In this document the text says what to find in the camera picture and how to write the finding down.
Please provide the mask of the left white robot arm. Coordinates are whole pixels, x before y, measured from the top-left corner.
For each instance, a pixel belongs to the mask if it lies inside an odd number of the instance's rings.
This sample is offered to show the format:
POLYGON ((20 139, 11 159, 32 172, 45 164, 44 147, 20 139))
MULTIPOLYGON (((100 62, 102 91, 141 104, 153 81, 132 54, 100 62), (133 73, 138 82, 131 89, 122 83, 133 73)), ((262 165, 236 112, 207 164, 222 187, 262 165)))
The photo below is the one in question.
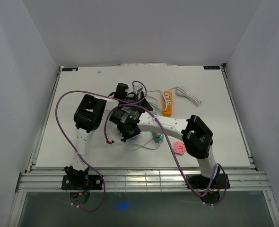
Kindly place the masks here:
MULTIPOLYGON (((114 98, 122 104, 136 104, 145 107, 149 111, 153 108, 146 101, 147 91, 142 91, 146 87, 139 84, 139 88, 134 87, 134 91, 128 93, 128 85, 119 83, 116 91, 112 92, 108 98, 114 98)), ((89 175, 89 166, 84 162, 84 155, 90 151, 91 140, 95 130, 100 126, 106 108, 106 100, 96 98, 93 95, 85 94, 76 109, 73 120, 76 126, 77 139, 73 145, 75 154, 72 165, 66 166, 64 171, 62 189, 102 189, 102 177, 98 174, 89 175)))

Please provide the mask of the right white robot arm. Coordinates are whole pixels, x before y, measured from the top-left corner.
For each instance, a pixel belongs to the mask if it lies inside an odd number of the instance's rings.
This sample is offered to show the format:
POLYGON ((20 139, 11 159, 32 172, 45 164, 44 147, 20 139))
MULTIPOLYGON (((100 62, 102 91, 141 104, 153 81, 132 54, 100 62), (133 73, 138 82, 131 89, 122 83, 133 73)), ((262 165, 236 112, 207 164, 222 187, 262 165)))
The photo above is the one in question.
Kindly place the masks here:
POLYGON ((139 107, 126 111, 121 106, 112 110, 108 120, 116 124, 124 142, 141 132, 161 133, 182 141, 187 153, 197 159, 203 185, 212 188, 219 182, 218 165, 212 151, 213 132, 200 117, 191 115, 189 119, 176 119, 139 107))

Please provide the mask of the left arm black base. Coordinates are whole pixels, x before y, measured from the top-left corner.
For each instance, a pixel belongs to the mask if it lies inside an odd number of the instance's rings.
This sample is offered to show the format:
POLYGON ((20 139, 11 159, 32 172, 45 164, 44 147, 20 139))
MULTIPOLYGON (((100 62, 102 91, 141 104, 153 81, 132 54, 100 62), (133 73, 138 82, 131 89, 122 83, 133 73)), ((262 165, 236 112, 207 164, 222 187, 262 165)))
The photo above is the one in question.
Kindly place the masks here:
POLYGON ((88 175, 81 179, 65 175, 61 184, 62 190, 101 190, 102 188, 103 183, 99 175, 88 175))

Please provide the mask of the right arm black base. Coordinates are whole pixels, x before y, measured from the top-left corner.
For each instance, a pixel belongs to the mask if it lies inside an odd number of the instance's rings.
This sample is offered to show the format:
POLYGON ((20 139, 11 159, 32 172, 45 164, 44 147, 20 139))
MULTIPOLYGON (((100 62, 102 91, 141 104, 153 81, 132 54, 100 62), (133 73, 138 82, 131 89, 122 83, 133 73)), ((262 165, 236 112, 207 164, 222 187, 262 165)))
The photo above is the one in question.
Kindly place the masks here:
MULTIPOLYGON (((193 189, 206 189, 209 184, 209 179, 202 175, 186 175, 186 178, 193 189)), ((227 174, 219 173, 213 179, 210 189, 218 189, 220 186, 221 189, 230 189, 230 183, 227 174)))

